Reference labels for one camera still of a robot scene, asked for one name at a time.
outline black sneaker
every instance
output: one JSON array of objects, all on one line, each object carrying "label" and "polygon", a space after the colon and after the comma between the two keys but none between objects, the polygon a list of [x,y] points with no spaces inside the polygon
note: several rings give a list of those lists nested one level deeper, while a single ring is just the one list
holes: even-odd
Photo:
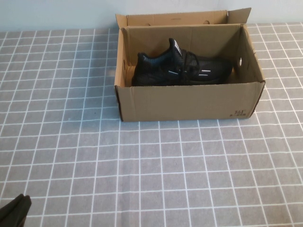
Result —
[{"label": "black sneaker", "polygon": [[181,50],[176,40],[156,58],[138,53],[132,86],[221,84],[232,72],[232,63],[222,58],[204,58]]}]

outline box lid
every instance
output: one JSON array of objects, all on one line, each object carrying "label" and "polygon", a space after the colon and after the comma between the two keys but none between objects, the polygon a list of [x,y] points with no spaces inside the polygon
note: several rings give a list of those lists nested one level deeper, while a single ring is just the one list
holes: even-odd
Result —
[{"label": "box lid", "polygon": [[245,24],[251,8],[232,11],[209,11],[191,13],[168,13],[147,15],[116,14],[119,28],[126,26],[173,26],[202,24]]}]

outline wall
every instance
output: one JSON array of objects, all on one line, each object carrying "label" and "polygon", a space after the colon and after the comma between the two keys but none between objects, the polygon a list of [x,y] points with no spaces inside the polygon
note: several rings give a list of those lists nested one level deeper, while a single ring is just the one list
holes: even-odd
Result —
[{"label": "wall", "polygon": [[0,31],[116,26],[115,13],[252,7],[249,23],[303,21],[303,0],[0,0]]}]

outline shoelace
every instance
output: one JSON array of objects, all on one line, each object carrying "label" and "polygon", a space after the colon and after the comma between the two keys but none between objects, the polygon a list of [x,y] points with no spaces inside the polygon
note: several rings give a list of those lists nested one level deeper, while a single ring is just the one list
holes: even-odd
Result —
[{"label": "shoelace", "polygon": [[[191,60],[187,61],[187,59],[190,57],[194,57],[194,60],[196,61],[196,65],[191,65],[190,64]],[[179,77],[181,80],[183,80],[183,83],[185,85],[189,85],[189,82],[190,82],[189,75],[191,76],[191,75],[199,74],[201,69],[202,69],[202,66],[200,66],[200,64],[199,64],[198,57],[194,53],[187,51],[185,54],[183,67],[179,73]]]}]

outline cardboard box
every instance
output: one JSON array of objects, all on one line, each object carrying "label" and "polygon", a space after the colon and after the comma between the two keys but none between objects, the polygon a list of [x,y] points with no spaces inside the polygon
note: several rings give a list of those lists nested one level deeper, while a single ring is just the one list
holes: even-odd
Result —
[{"label": "cardboard box", "polygon": [[[250,9],[117,15],[115,90],[122,121],[249,118],[265,80],[245,25]],[[131,87],[138,52],[157,56],[174,38],[181,49],[233,62],[226,84]]]}]

